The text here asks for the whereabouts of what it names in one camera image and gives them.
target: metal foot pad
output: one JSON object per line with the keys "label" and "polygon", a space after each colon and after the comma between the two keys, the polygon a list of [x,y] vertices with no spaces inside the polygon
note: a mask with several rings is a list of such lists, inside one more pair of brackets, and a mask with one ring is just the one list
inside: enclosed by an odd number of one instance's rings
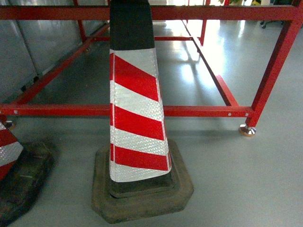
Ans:
{"label": "metal foot pad", "polygon": [[248,127],[245,124],[240,125],[239,131],[242,135],[248,136],[248,137],[254,136],[257,132],[256,128]]}

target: red metal leg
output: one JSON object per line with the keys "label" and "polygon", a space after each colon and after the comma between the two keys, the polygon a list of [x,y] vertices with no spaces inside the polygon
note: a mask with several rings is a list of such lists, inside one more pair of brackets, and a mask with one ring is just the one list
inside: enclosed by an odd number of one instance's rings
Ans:
{"label": "red metal leg", "polygon": [[[73,2],[74,2],[74,6],[79,6],[78,0],[73,0]],[[82,40],[82,42],[85,42],[87,40],[87,37],[85,34],[85,28],[83,25],[83,21],[78,20],[78,25],[79,25],[81,40]]]}
{"label": "red metal leg", "polygon": [[255,112],[253,117],[246,120],[248,127],[255,127],[275,85],[276,79],[283,67],[294,40],[300,31],[302,21],[286,21],[278,38],[274,51],[271,55],[263,79],[258,88],[252,108]]}
{"label": "red metal leg", "polygon": [[[187,6],[189,6],[190,0],[187,1]],[[186,20],[186,26],[188,25],[188,19]]]}
{"label": "red metal leg", "polygon": [[[209,5],[210,5],[210,0],[206,0],[205,5],[209,6]],[[203,20],[203,22],[202,22],[201,36],[200,36],[200,44],[201,44],[201,46],[204,45],[204,38],[205,38],[205,31],[206,31],[206,23],[207,23],[207,20]]]}

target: red stripe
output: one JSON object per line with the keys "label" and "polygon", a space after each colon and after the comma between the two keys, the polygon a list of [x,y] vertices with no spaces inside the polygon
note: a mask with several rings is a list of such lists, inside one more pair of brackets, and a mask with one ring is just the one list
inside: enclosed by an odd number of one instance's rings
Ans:
{"label": "red stripe", "polygon": [[114,108],[115,128],[140,136],[164,140],[162,122],[143,117],[118,106],[114,106]]}
{"label": "red stripe", "polygon": [[115,162],[120,165],[167,171],[164,155],[155,155],[115,146]]}
{"label": "red stripe", "polygon": [[110,144],[110,160],[114,161],[114,145]]}
{"label": "red stripe", "polygon": [[0,130],[0,147],[17,142],[16,137],[7,129]]}
{"label": "red stripe", "polygon": [[114,53],[111,53],[110,56],[109,56],[109,68],[110,68],[109,79],[113,80]]}
{"label": "red stripe", "polygon": [[118,56],[115,56],[115,83],[159,101],[156,78]]}
{"label": "red stripe", "polygon": [[7,163],[6,165],[0,167],[0,181],[6,176],[14,163],[15,161]]}
{"label": "red stripe", "polygon": [[114,106],[113,106],[113,104],[111,103],[111,104],[109,105],[109,121],[110,121],[110,125],[113,125],[113,120],[114,120],[113,109],[114,109]]}

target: reflective stripe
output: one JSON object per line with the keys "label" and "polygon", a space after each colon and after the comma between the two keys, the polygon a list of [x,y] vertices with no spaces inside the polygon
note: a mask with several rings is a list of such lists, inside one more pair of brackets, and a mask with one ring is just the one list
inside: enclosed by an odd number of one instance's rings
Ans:
{"label": "reflective stripe", "polygon": [[115,51],[115,56],[118,56],[149,75],[158,77],[159,73],[155,48],[145,50]]}
{"label": "reflective stripe", "polygon": [[163,121],[162,100],[160,102],[154,101],[114,81],[110,81],[110,89],[115,91],[115,95],[110,98],[110,103],[135,114]]}
{"label": "reflective stripe", "polygon": [[171,162],[155,49],[110,53],[111,179],[167,174]]}
{"label": "reflective stripe", "polygon": [[23,147],[19,142],[0,147],[0,166],[16,161],[22,150]]}
{"label": "reflective stripe", "polygon": [[0,130],[6,130],[6,128],[4,127],[4,125],[0,122]]}
{"label": "reflective stripe", "polygon": [[157,140],[164,140],[162,122],[132,113],[118,106],[114,106],[113,111],[115,112],[113,123],[115,128]]}
{"label": "reflective stripe", "polygon": [[149,154],[115,146],[115,153],[111,157],[111,161],[114,160],[114,156],[115,162],[124,166],[163,171],[169,169],[167,157],[164,155]]}
{"label": "reflective stripe", "polygon": [[124,86],[140,95],[158,101],[157,80],[154,76],[114,56],[115,83]]}
{"label": "reflective stripe", "polygon": [[113,161],[110,161],[110,167],[110,178],[116,182],[139,181],[142,179],[162,176],[168,173],[168,171],[142,169],[119,165]]}
{"label": "reflective stripe", "polygon": [[147,138],[116,129],[113,126],[110,127],[110,135],[110,142],[118,147],[158,155],[167,155],[169,151],[167,139],[156,140]]}

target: black cone top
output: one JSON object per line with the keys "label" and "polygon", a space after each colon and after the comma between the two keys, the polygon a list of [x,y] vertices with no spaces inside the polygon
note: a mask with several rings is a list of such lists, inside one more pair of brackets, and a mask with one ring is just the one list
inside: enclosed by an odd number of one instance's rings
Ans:
{"label": "black cone top", "polygon": [[115,51],[155,47],[148,0],[112,0],[110,48]]}

